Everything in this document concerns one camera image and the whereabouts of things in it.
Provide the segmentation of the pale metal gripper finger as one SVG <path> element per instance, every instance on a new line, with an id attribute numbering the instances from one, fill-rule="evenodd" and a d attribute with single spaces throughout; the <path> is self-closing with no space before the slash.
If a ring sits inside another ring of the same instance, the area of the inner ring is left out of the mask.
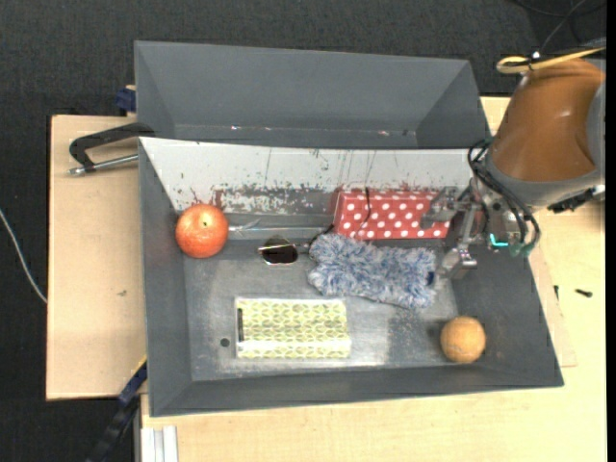
<path id="1" fill-rule="evenodd" d="M 477 269 L 477 259 L 468 248 L 454 247 L 440 261 L 435 275 L 440 279 L 459 279 Z"/>
<path id="2" fill-rule="evenodd" d="M 458 212 L 459 190 L 456 187 L 442 188 L 430 201 L 429 209 L 422 215 L 420 227 L 429 229 L 435 223 L 449 222 Z"/>

